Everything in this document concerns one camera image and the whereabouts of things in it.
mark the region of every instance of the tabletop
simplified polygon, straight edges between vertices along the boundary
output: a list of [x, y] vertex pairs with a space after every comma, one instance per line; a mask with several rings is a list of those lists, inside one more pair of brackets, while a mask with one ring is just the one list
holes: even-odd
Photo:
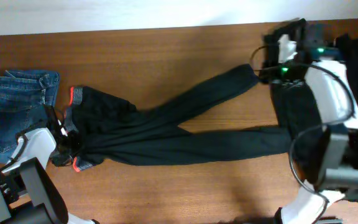
[[[322, 21], [331, 37], [358, 37], [358, 19]], [[5, 69], [60, 73], [57, 108], [69, 87], [88, 85], [153, 108], [203, 80], [242, 63], [278, 23], [174, 29], [115, 30], [0, 36]], [[257, 56], [255, 69], [263, 59]], [[251, 90], [180, 125], [193, 133], [277, 124], [269, 87]], [[217, 223], [271, 217], [298, 185], [287, 154], [188, 166], [137, 167], [105, 161], [83, 172], [47, 172], [70, 213], [101, 223]], [[338, 202], [325, 217], [358, 223], [358, 203]]]

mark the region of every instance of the brown wooden surface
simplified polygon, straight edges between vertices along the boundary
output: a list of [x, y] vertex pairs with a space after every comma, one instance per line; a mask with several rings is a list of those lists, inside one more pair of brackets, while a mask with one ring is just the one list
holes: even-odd
[[[349, 32], [358, 37], [358, 20], [324, 23], [333, 36]], [[88, 85], [140, 109], [152, 108], [247, 62], [262, 44], [261, 36], [277, 25], [0, 36], [0, 75], [8, 68], [60, 72], [61, 109], [68, 104], [72, 85]], [[262, 55], [258, 58], [260, 65]], [[257, 85], [181, 127], [198, 132], [276, 123], [268, 87]], [[271, 217], [298, 191], [286, 154], [191, 166], [134, 167], [106, 161], [80, 173], [50, 165], [47, 172], [71, 213], [101, 223], [216, 223]], [[325, 216], [356, 224], [358, 203], [339, 202]]]

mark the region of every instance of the wood grain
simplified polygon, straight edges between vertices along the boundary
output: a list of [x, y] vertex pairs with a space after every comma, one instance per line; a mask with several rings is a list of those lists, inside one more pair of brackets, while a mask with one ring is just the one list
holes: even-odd
[[[333, 37], [358, 37], [358, 19], [324, 21]], [[152, 108], [195, 84], [246, 63], [277, 23], [179, 29], [0, 36], [5, 69], [60, 72], [57, 107], [72, 85], [88, 85]], [[260, 65], [262, 55], [256, 60]], [[247, 93], [181, 124], [200, 132], [276, 124], [269, 88]], [[191, 166], [134, 167], [113, 161], [76, 173], [50, 165], [48, 174], [69, 211], [101, 223], [217, 223], [271, 217], [298, 186], [287, 155]], [[325, 216], [358, 223], [358, 203], [339, 202]]]

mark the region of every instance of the folded black clothing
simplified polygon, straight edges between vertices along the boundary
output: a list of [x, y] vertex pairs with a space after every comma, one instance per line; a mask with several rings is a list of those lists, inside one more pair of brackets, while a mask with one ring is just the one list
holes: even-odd
[[67, 130], [78, 133], [81, 140], [81, 147], [71, 155], [76, 156], [74, 167], [84, 170], [105, 159], [135, 166], [184, 165], [287, 152], [291, 143], [287, 129], [192, 134], [178, 127], [246, 92], [258, 80], [249, 65], [241, 65], [148, 111], [87, 86], [75, 87], [65, 120]]

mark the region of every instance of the black pants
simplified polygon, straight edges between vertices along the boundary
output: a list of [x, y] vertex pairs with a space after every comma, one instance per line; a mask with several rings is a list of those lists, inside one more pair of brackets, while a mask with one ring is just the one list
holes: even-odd
[[241, 65], [149, 111], [137, 111], [130, 102], [90, 87], [76, 87], [65, 121], [82, 141], [80, 150], [71, 155], [76, 156], [75, 169], [87, 169], [106, 158], [137, 166], [182, 165], [287, 152], [286, 129], [191, 134], [178, 127], [257, 82], [252, 68]]

